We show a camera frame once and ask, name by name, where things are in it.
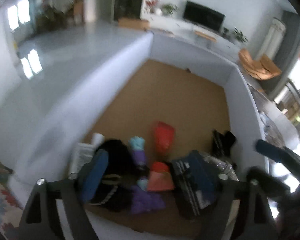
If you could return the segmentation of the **patterned colourful rug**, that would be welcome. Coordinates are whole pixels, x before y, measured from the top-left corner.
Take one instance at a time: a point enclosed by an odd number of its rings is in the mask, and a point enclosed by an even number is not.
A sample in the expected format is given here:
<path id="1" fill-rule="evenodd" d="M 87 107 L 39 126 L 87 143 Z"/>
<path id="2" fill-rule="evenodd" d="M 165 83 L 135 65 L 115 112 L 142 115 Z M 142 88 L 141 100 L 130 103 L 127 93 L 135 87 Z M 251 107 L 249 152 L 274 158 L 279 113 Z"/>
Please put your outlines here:
<path id="1" fill-rule="evenodd" d="M 0 239 L 18 239 L 23 210 L 7 186 L 13 170 L 0 162 Z"/>

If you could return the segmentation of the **black printed box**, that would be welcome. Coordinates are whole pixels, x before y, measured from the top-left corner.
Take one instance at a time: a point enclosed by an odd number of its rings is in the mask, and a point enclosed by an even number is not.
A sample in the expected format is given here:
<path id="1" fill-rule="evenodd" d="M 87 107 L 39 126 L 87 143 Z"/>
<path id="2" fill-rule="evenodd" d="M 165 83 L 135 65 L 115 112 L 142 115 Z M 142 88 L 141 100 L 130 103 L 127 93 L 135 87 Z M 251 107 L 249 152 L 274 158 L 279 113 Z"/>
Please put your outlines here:
<path id="1" fill-rule="evenodd" d="M 201 216 L 217 198 L 220 174 L 228 175 L 232 166 L 197 150 L 169 163 L 174 183 L 175 203 L 182 217 Z"/>

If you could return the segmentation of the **white paper booklet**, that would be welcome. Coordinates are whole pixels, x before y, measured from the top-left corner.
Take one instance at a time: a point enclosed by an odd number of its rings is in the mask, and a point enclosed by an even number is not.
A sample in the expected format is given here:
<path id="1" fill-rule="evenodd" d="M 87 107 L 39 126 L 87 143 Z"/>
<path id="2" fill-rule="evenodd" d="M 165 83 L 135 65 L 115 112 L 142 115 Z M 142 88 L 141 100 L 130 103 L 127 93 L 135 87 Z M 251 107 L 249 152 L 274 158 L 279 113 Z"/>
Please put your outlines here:
<path id="1" fill-rule="evenodd" d="M 104 140 L 104 135 L 94 133 L 90 144 L 79 142 L 74 146 L 71 152 L 68 173 L 70 177 L 77 176 L 81 168 L 92 160 L 96 149 L 104 142 Z"/>

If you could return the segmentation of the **orange lounge chair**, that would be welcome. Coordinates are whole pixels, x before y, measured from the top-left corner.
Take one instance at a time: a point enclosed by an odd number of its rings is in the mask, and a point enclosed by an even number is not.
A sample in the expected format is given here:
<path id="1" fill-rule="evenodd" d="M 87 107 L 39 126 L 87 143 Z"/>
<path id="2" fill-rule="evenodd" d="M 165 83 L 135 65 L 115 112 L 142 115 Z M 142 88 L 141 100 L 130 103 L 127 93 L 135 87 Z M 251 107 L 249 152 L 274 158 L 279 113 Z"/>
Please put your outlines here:
<path id="1" fill-rule="evenodd" d="M 238 53 L 238 57 L 244 70 L 257 80 L 270 80 L 282 73 L 278 66 L 266 54 L 263 54 L 257 61 L 252 59 L 248 50 L 241 49 Z"/>

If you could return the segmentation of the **purple and teal toy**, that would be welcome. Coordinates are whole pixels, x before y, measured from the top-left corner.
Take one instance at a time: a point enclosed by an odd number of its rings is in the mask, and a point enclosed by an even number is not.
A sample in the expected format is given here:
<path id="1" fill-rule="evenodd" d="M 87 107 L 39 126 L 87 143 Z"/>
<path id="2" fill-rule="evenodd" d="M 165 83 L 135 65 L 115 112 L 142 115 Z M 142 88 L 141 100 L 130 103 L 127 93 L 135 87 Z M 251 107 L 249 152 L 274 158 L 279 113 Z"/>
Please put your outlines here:
<path id="1" fill-rule="evenodd" d="M 129 145 L 134 163 L 138 168 L 136 185 L 131 187 L 133 191 L 131 214 L 138 215 L 163 210 L 166 205 L 161 196 L 155 192 L 147 191 L 149 168 L 144 150 L 145 139 L 137 136 L 132 137 L 129 140 Z"/>

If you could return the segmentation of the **red plastic bag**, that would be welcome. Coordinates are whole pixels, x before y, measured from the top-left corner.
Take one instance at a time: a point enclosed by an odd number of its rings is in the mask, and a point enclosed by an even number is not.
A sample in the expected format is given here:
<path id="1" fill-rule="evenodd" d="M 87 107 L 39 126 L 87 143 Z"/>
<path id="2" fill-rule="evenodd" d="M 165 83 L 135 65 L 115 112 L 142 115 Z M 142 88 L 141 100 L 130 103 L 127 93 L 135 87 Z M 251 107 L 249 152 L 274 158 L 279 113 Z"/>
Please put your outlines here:
<path id="1" fill-rule="evenodd" d="M 174 142 L 174 127 L 159 121 L 154 128 L 154 146 L 158 154 L 166 156 Z"/>

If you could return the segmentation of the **white cardboard storage box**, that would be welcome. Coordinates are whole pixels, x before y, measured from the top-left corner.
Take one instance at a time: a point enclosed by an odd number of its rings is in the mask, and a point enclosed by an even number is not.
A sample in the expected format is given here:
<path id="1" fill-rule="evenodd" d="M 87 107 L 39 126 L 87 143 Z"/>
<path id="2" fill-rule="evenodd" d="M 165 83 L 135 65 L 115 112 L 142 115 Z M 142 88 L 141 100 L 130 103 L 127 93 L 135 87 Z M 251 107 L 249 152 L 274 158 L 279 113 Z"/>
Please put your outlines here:
<path id="1" fill-rule="evenodd" d="M 27 81 L 21 104 L 25 145 L 8 187 L 25 204 L 36 179 L 65 174 L 70 152 L 93 127 L 123 140 L 154 139 L 163 121 L 177 130 L 173 154 L 210 146 L 213 128 L 229 128 L 237 174 L 268 170 L 254 149 L 261 119 L 239 66 L 190 42 L 151 32 L 54 33 L 22 45 L 42 70 Z"/>

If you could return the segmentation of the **small wooden bench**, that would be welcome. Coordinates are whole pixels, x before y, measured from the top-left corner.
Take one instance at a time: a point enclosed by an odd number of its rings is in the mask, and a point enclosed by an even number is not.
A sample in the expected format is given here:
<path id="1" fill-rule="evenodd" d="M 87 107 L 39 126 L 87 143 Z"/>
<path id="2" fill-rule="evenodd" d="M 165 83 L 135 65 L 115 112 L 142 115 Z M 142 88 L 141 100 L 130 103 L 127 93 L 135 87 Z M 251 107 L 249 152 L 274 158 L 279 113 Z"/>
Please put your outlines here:
<path id="1" fill-rule="evenodd" d="M 213 36 L 207 35 L 200 31 L 195 31 L 194 34 L 196 36 L 195 41 L 198 45 L 205 46 L 206 48 L 211 48 L 217 43 L 216 38 L 214 38 Z"/>

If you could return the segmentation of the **black television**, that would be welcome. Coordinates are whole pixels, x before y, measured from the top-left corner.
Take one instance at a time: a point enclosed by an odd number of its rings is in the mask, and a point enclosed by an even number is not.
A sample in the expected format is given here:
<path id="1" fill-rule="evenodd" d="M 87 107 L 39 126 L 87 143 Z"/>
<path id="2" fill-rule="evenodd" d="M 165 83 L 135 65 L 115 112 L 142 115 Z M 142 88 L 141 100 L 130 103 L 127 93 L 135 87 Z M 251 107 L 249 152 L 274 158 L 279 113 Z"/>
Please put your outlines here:
<path id="1" fill-rule="evenodd" d="M 209 7 L 187 1 L 183 19 L 218 33 L 222 28 L 225 15 Z"/>

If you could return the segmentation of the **white tv cabinet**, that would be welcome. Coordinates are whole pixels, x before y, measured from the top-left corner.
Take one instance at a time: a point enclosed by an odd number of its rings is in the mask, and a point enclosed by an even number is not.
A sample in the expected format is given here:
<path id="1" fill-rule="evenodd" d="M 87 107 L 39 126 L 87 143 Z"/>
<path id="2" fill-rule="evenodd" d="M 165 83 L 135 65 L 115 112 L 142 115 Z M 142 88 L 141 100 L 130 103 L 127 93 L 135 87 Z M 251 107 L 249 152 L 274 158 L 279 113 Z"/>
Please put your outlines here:
<path id="1" fill-rule="evenodd" d="M 195 31 L 200 31 L 207 35 L 213 36 L 214 38 L 216 38 L 217 43 L 208 49 L 215 50 L 217 52 L 237 55 L 240 51 L 239 46 L 222 38 L 218 34 L 215 34 L 209 30 L 206 30 L 189 22 L 178 20 L 172 17 L 157 16 L 155 14 L 143 14 L 141 15 L 141 19 L 147 20 L 150 23 L 150 27 L 152 29 L 162 30 L 163 32 L 172 34 L 174 37 L 194 41 L 195 44 L 197 44 L 195 41 Z"/>

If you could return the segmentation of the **potted green plant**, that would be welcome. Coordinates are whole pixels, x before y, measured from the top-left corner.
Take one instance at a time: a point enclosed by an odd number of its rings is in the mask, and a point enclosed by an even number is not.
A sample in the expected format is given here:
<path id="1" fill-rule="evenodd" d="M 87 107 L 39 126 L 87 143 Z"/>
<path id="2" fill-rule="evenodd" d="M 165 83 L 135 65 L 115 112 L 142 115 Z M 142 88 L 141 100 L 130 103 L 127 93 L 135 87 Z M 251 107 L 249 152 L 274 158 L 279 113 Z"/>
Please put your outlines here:
<path id="1" fill-rule="evenodd" d="M 172 3 L 166 3 L 161 6 L 162 14 L 165 16 L 172 16 L 178 11 L 178 7 Z"/>

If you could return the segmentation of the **red flower vase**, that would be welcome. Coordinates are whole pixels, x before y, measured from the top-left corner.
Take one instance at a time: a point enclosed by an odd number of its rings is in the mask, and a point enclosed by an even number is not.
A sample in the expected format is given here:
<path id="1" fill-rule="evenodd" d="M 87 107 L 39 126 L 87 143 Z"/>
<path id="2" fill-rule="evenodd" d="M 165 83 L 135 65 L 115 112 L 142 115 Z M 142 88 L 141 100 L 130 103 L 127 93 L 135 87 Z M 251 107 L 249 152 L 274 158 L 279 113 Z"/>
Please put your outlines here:
<path id="1" fill-rule="evenodd" d="M 159 4 L 159 0 L 145 0 L 145 11 L 148 14 L 153 14 L 154 9 Z"/>

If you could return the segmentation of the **brown cardboard box on floor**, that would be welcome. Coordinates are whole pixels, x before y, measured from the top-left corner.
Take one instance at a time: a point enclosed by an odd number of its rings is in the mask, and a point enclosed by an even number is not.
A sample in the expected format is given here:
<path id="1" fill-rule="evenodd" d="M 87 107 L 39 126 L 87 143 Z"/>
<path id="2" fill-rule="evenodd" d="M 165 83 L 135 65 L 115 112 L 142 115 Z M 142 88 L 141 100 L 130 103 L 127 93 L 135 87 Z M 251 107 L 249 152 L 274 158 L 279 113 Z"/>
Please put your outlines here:
<path id="1" fill-rule="evenodd" d="M 128 28 L 128 29 L 146 31 L 150 28 L 150 23 L 147 20 L 123 17 L 118 20 L 118 26 L 120 28 Z"/>

